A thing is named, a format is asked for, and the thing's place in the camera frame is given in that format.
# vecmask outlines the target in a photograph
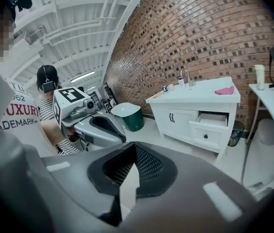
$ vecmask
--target open drawer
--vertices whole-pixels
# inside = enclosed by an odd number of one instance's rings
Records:
[[[195,143],[221,150],[229,137],[227,116],[200,113],[196,122],[190,122],[190,132]]]

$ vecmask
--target ceiling light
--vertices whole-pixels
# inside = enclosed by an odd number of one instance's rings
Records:
[[[90,90],[90,89],[93,89],[93,88],[95,88],[95,86],[93,86],[93,87],[91,87],[91,88],[89,88],[89,89],[87,89],[87,90]]]
[[[75,79],[71,80],[70,82],[71,82],[71,83],[76,82],[76,81],[78,81],[78,80],[80,80],[80,79],[82,79],[82,78],[85,78],[85,77],[87,77],[87,76],[89,76],[89,75],[92,75],[92,74],[94,74],[94,73],[95,73],[95,71],[92,71],[92,72],[87,73],[87,74],[84,74],[84,75],[82,75],[82,76],[80,76],[80,77],[78,77],[78,78],[75,78]]]

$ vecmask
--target brick wall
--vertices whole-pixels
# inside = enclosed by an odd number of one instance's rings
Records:
[[[197,81],[231,76],[241,94],[237,120],[248,129],[257,100],[248,84],[256,83],[255,64],[268,66],[273,44],[274,20],[261,0],[141,0],[105,81],[119,102],[151,115],[145,99],[163,85],[178,84],[182,68]]]

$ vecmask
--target sink cabinet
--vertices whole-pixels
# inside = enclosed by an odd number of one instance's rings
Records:
[[[231,77],[196,82],[193,87],[155,94],[150,104],[161,137],[171,136],[203,149],[221,153],[230,139],[240,94],[217,95],[234,85]]]

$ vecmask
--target soap bottle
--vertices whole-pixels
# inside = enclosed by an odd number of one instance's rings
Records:
[[[180,87],[185,86],[185,82],[181,77],[179,77],[178,83]]]

